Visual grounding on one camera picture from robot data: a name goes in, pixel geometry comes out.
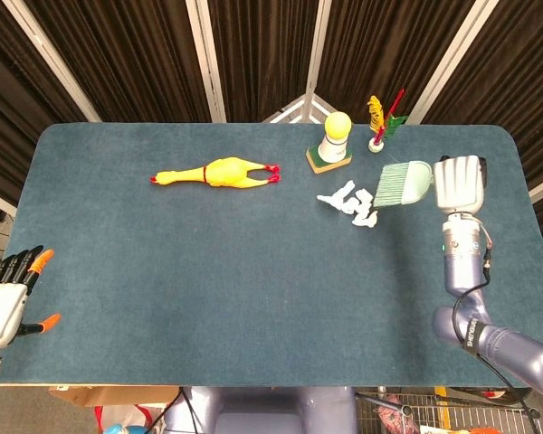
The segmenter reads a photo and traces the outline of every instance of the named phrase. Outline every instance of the green brush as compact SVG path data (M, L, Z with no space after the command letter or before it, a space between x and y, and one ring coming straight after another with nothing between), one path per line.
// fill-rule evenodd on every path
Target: green brush
M380 175L373 206L408 205L426 196L433 181L433 169L424 161L385 165Z

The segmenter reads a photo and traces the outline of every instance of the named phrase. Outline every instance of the yellow cap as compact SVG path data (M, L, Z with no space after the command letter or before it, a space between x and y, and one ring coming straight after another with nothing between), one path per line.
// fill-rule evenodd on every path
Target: yellow cap
M352 121L346 113L335 111L334 113L330 113L326 118L324 128L326 129L328 137L333 138L334 140L340 140L350 134Z

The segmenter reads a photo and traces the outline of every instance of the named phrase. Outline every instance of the red stick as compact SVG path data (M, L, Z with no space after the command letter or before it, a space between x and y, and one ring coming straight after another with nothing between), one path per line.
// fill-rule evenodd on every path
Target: red stick
M398 94L396 95L395 102L392 103L392 106L388 110L388 114L386 115L386 118L384 119L384 124L386 125L386 122L388 119L394 114L396 110L396 106L398 106L398 103L400 102L400 99L402 99L403 95L405 94L405 89L402 88L398 91Z
M386 118L384 119L384 126L381 127L378 130L378 134L376 134L376 138L374 139L375 145L378 145L380 143L380 139L382 138L382 136L386 132L386 123L388 122L388 120L390 119L390 117L392 116L394 111L396 110L396 106L398 106L398 103L400 102L400 99L402 99L404 94L405 94L405 89L404 88L402 88L402 89L400 89L398 91L398 94L396 95L396 98L395 98L395 102L393 102L392 106L390 106L390 109L388 110L388 114L386 115Z

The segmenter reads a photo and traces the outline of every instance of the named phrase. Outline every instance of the cardboard box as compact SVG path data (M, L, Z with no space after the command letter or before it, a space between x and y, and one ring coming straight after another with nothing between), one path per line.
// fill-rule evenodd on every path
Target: cardboard box
M179 386L57 386L48 392L79 407L127 404L169 404L179 393Z

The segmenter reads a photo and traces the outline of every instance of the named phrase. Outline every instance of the white plastic pieces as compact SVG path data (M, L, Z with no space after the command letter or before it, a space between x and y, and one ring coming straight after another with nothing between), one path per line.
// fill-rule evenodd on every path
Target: white plastic pieces
M354 181L350 180L346 183L346 185L331 196L319 195L316 196L316 198L321 202L330 204L345 214L352 215L355 212L356 216L352 221L353 225L374 228L376 226L376 222L378 222L378 211L370 212L373 199L372 194L363 188L355 192L356 197L350 197L344 202L346 196L348 196L355 187L356 185L354 184Z

